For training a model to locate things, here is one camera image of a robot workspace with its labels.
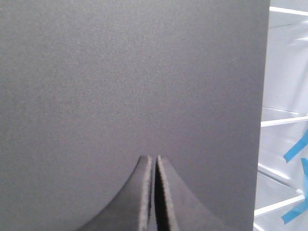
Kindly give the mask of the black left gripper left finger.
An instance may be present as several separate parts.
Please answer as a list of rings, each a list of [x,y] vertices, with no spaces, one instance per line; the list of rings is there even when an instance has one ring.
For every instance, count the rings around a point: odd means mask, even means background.
[[[152,159],[140,156],[121,190],[79,231],[146,231],[152,195]]]

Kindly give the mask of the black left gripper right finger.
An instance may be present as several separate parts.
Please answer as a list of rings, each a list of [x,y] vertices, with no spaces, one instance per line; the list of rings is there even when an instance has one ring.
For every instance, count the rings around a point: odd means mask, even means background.
[[[155,165],[154,206],[159,231],[225,230],[225,224],[198,200],[161,155]]]

